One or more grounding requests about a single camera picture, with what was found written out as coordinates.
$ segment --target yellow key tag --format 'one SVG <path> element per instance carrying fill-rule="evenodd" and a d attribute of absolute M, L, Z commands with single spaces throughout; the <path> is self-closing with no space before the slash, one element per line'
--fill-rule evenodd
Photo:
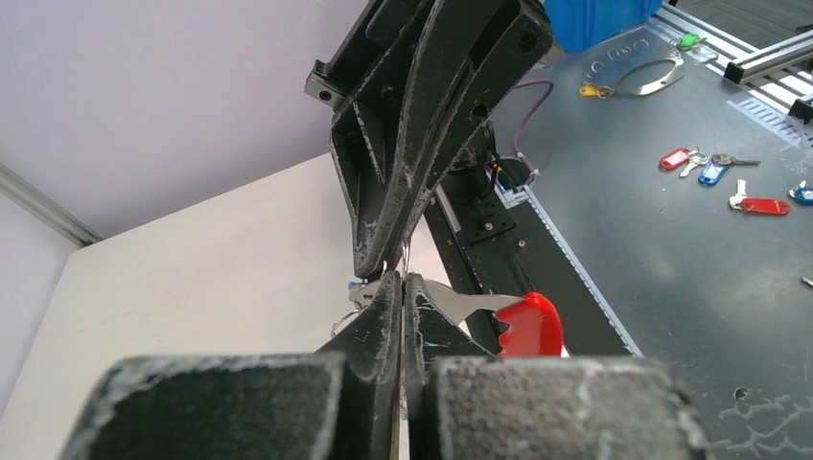
<path fill-rule="evenodd" d="M 595 86 L 591 84 L 585 84 L 584 86 L 579 88 L 579 94 L 586 98 L 595 97 L 598 96 L 598 90 L 595 89 Z"/>

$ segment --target green key tag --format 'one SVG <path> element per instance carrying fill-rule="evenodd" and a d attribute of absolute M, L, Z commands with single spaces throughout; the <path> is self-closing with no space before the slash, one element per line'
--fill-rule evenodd
<path fill-rule="evenodd" d="M 700 36 L 698 34 L 686 34 L 681 38 L 681 41 L 678 42 L 678 48 L 682 50 L 690 50 L 699 42 Z"/>

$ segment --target red plastic key fob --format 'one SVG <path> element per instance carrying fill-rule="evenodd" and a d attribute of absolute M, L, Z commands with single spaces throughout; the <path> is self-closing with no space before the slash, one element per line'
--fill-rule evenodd
<path fill-rule="evenodd" d="M 690 154 L 689 149 L 681 147 L 668 153 L 664 158 L 661 158 L 659 164 L 661 165 L 661 168 L 667 171 L 672 171 L 675 168 L 683 165 L 686 161 L 688 161 L 689 154 Z"/>
<path fill-rule="evenodd" d="M 739 206 L 746 213 L 769 214 L 772 216 L 786 216 L 790 213 L 790 203 L 781 199 L 742 198 Z"/>
<path fill-rule="evenodd" d="M 502 333 L 499 357 L 560 357 L 565 334 L 559 313 L 539 292 L 530 292 L 524 301 L 498 310 L 495 317 L 508 324 Z"/>

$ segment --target blue container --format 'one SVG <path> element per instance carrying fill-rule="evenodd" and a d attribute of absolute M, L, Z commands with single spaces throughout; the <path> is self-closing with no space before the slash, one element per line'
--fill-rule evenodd
<path fill-rule="evenodd" d="M 567 53 L 584 51 L 642 24 L 662 0 L 546 0 L 545 11 L 556 41 Z"/>

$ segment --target blue key tag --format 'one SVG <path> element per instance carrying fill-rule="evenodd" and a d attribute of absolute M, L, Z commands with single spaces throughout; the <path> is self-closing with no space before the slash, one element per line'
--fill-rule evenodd
<path fill-rule="evenodd" d="M 708 164 L 706 164 L 706 167 L 703 169 L 703 172 L 701 172 L 697 177 L 697 181 L 703 185 L 717 185 L 717 182 L 723 178 L 723 175 L 728 170 L 728 166 L 717 165 L 713 161 L 709 161 Z"/>
<path fill-rule="evenodd" d="M 790 190 L 790 196 L 801 204 L 813 204 L 813 187 L 807 187 L 807 181 Z"/>

